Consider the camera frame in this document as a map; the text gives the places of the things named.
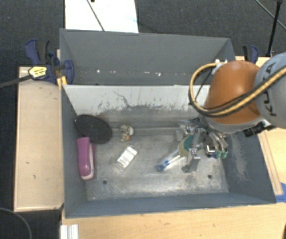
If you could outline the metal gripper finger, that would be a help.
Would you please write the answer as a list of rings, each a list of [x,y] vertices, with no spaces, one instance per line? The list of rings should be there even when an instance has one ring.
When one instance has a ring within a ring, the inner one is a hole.
[[[200,156],[197,154],[197,150],[190,149],[188,152],[186,165],[182,167],[184,173],[190,173],[196,171],[200,161]]]
[[[175,130],[175,138],[177,141],[181,141],[184,138],[193,135],[195,133],[196,125],[192,123],[180,123]]]

